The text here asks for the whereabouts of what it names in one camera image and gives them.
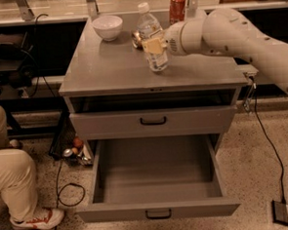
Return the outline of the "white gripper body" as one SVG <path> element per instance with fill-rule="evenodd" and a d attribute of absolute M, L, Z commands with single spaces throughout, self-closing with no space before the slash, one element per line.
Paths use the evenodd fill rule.
<path fill-rule="evenodd" d="M 167 50 L 173 56 L 182 57 L 186 55 L 182 43 L 182 31 L 184 27 L 185 22 L 181 21 L 170 25 L 164 32 Z"/>

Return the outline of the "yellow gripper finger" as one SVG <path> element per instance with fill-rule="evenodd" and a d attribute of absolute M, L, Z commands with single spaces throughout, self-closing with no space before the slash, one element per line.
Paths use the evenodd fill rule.
<path fill-rule="evenodd" d="M 149 38 L 142 42 L 143 50 L 148 54 L 162 55 L 166 50 L 166 43 L 163 38 Z"/>

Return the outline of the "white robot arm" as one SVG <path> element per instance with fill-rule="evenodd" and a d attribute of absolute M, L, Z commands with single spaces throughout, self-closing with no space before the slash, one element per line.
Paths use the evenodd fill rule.
<path fill-rule="evenodd" d="M 194 16 L 142 41 L 147 53 L 177 57 L 222 56 L 244 60 L 288 95 L 288 44 L 260 31 L 234 9 L 197 10 Z"/>

